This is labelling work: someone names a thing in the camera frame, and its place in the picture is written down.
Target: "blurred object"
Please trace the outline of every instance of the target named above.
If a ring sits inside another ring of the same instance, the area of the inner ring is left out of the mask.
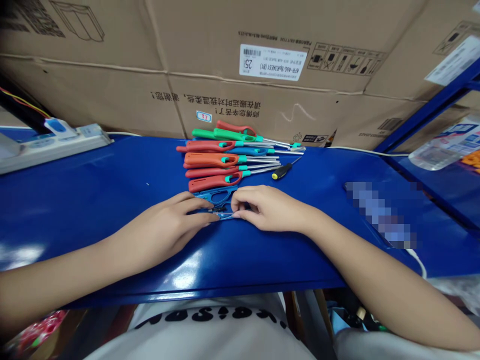
[[[56,332],[66,315],[64,310],[54,311],[41,321],[34,322],[5,346],[6,352],[12,359],[29,359]]]
[[[464,166],[466,169],[480,174],[480,150],[465,155],[460,162],[467,165]]]
[[[459,297],[468,310],[480,316],[480,275],[430,278],[427,281],[442,293]]]

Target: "barcode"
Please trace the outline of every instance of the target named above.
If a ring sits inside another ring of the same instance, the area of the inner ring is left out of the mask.
[[[464,63],[464,64],[460,67],[460,69],[463,71],[463,70],[465,70],[466,68],[468,68],[470,65],[472,65],[474,62],[475,62],[475,60],[470,59],[470,60],[468,60],[466,63]]]
[[[243,55],[261,56],[262,52],[260,50],[243,49]]]
[[[402,123],[402,121],[403,119],[399,117],[389,118],[385,120],[382,125],[378,127],[378,130],[393,131]]]

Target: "screwdriver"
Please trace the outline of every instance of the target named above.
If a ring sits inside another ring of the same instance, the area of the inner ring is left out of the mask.
[[[297,157],[295,161],[289,162],[287,165],[284,165],[282,167],[279,167],[275,172],[271,175],[271,178],[273,180],[278,180],[281,179],[285,176],[286,173],[289,172],[289,170],[292,168],[293,164],[295,164],[298,160],[300,160],[300,157]]]

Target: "shipping label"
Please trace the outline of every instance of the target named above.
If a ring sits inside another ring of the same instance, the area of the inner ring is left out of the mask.
[[[308,53],[303,51],[241,44],[239,74],[298,81],[307,55]]]
[[[426,77],[429,82],[447,86],[480,58],[480,39],[470,35]]]

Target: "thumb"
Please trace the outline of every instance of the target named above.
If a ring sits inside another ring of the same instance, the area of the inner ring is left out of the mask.
[[[237,219],[240,218],[243,220],[247,220],[249,223],[252,223],[260,230],[262,229],[265,222],[265,218],[262,215],[250,210],[238,210],[234,212],[232,216]]]

